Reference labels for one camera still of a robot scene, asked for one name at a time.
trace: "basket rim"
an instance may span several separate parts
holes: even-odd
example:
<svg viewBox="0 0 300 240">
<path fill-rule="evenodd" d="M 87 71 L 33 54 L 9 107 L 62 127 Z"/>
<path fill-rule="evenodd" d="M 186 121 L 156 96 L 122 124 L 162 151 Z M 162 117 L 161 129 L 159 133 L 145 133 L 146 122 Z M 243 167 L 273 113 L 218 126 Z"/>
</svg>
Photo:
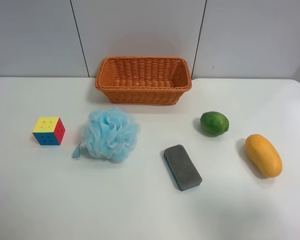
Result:
<svg viewBox="0 0 300 240">
<path fill-rule="evenodd" d="M 186 78 L 188 79 L 188 83 L 186 86 L 177 86 L 177 87 L 144 87 L 144 86 L 102 86 L 99 84 L 98 78 L 101 76 L 101 74 L 104 71 L 104 64 L 112 59 L 169 59 L 169 60 L 178 60 L 183 63 L 183 65 L 186 68 Z M 98 74 L 95 78 L 94 86 L 98 90 L 129 90 L 129 89 L 135 89 L 135 90 L 185 90 L 188 91 L 192 88 L 192 80 L 190 77 L 189 72 L 189 66 L 185 59 L 179 56 L 108 56 L 105 59 L 103 59 Z"/>
<path fill-rule="evenodd" d="M 102 87 L 95 87 L 96 89 L 100 90 L 103 93 L 148 93 L 148 94 L 183 94 L 191 89 L 192 86 L 183 89 L 176 89 L 176 88 L 143 88 L 143 89 L 135 89 L 135 88 L 102 88 Z"/>
</svg>

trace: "white wall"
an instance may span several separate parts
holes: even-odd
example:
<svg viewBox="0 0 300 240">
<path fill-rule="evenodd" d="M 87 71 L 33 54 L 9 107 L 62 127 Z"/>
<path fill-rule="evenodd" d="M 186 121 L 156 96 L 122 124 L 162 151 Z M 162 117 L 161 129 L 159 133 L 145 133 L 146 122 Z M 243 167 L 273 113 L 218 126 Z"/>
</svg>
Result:
<svg viewBox="0 0 300 240">
<path fill-rule="evenodd" d="M 204 0 L 72 0 L 90 76 L 107 56 L 180 56 L 192 69 Z"/>
<path fill-rule="evenodd" d="M 88 76 L 69 0 L 0 0 L 0 76 Z"/>
<path fill-rule="evenodd" d="M 208 0 L 193 77 L 300 81 L 300 0 Z"/>
</svg>

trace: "red cube face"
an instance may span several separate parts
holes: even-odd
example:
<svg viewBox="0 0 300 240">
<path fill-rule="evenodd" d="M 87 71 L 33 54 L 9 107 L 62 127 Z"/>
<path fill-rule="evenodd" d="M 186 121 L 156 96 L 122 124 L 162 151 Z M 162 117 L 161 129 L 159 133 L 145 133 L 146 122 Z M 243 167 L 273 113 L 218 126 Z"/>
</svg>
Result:
<svg viewBox="0 0 300 240">
<path fill-rule="evenodd" d="M 59 144 L 61 144 L 62 139 L 64 138 L 66 129 L 61 121 L 61 119 L 59 118 L 58 122 L 56 123 L 55 129 L 54 129 L 54 135 L 57 139 L 57 141 L 59 142 Z"/>
</svg>

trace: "toy fruit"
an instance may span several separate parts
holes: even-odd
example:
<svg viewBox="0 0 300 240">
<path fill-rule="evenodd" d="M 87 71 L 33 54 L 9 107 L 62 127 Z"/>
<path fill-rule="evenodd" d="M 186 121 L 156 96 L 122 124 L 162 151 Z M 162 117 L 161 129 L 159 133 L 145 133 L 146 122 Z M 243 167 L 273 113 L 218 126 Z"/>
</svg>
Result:
<svg viewBox="0 0 300 240">
<path fill-rule="evenodd" d="M 229 129 L 229 120 L 220 112 L 209 111 L 200 118 L 202 129 L 213 136 L 224 134 Z"/>
<path fill-rule="evenodd" d="M 282 172 L 279 153 L 264 136 L 249 136 L 245 140 L 245 151 L 265 177 L 274 178 Z"/>
</svg>

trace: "yellow cube face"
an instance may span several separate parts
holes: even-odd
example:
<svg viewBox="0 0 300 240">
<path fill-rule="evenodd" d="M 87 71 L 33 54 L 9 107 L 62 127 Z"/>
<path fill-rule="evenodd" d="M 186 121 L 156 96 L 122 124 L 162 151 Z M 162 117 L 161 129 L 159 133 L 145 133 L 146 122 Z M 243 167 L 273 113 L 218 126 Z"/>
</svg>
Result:
<svg viewBox="0 0 300 240">
<path fill-rule="evenodd" d="M 53 133 L 59 117 L 39 117 L 33 129 L 33 133 Z"/>
</svg>

